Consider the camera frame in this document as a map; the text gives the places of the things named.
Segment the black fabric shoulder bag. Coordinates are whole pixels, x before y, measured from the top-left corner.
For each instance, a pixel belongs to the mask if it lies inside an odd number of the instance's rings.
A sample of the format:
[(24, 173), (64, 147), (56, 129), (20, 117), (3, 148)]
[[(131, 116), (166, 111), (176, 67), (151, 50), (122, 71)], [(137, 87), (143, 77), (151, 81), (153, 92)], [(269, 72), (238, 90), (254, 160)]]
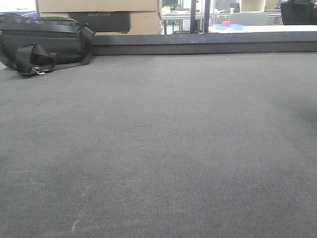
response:
[(88, 64), (95, 31), (67, 17), (0, 15), (0, 61), (21, 76)]

